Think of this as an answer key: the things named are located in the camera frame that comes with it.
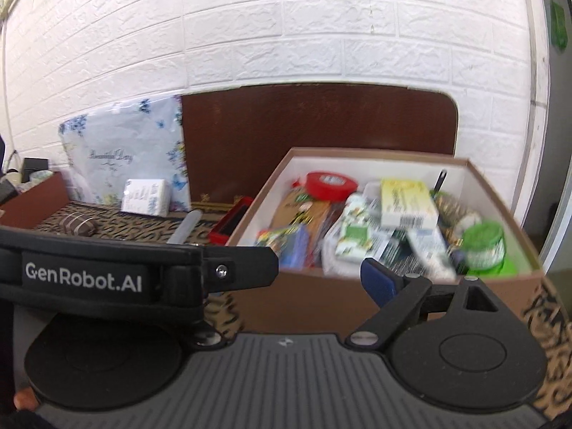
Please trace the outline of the person's left hand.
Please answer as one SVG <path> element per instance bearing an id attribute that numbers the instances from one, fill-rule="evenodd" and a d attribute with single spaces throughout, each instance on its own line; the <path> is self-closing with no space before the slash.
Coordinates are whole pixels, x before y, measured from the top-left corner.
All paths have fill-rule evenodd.
<path id="1" fill-rule="evenodd" d="M 36 411 L 39 401 L 32 388 L 22 388 L 15 392 L 14 406 L 17 411 Z"/>

